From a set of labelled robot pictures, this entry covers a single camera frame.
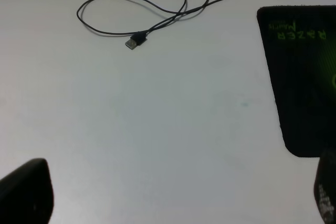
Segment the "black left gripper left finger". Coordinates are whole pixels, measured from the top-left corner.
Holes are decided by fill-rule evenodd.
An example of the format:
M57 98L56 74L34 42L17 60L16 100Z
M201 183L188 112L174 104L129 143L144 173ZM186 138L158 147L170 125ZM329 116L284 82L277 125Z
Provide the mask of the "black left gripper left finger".
M49 223L54 191L48 163L34 158L1 179L1 223Z

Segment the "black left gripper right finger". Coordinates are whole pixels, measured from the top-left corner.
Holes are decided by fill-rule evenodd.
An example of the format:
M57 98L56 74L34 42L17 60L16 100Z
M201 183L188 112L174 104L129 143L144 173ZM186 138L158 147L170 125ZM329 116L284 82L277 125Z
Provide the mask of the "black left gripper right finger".
M335 148L323 151L313 192L323 222L335 224Z

